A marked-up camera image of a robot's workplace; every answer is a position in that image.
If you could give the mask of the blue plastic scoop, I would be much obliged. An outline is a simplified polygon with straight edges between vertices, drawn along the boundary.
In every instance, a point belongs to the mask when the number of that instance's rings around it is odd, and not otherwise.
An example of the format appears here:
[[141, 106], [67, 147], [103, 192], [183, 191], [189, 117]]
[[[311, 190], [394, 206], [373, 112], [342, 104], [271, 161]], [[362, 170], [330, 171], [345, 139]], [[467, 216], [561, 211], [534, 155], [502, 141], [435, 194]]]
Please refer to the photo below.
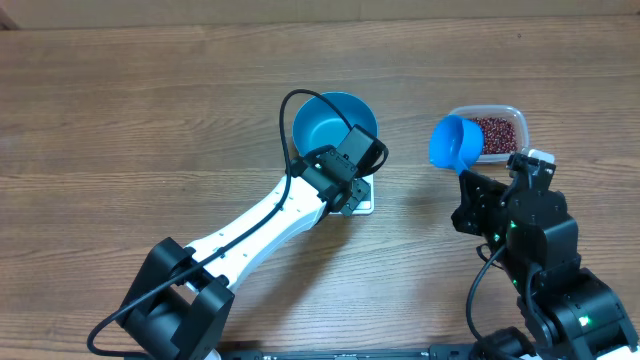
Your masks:
[[483, 146], [484, 135], [478, 124], [458, 115], [447, 115], [432, 133], [429, 160], [437, 168], [454, 170], [460, 175], [477, 162]]

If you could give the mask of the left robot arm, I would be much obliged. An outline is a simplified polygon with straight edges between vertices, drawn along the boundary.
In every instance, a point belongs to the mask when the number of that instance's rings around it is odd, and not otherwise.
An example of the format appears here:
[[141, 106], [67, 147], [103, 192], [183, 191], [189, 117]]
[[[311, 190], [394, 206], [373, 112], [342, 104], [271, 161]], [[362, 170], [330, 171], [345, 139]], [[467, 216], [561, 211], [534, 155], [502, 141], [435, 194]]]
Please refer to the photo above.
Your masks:
[[388, 154], [356, 125], [338, 146], [294, 158], [272, 192], [223, 229], [186, 247], [162, 240], [136, 275], [118, 325], [150, 359], [213, 356], [240, 283], [327, 214], [351, 215], [370, 192], [366, 177]]

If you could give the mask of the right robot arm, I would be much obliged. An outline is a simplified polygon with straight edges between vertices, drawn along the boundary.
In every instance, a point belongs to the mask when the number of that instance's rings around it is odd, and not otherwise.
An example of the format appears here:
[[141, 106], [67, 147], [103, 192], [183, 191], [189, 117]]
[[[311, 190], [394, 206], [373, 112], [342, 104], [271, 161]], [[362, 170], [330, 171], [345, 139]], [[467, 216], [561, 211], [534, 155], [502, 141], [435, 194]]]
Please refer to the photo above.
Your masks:
[[[506, 185], [470, 170], [459, 175], [454, 228], [481, 236], [489, 256], [465, 304], [476, 342], [472, 359], [636, 359], [639, 335], [618, 295], [581, 264], [579, 227], [565, 196], [550, 188], [555, 168], [515, 165]], [[526, 333], [510, 327], [479, 332], [473, 301], [489, 268], [501, 268], [518, 292]]]

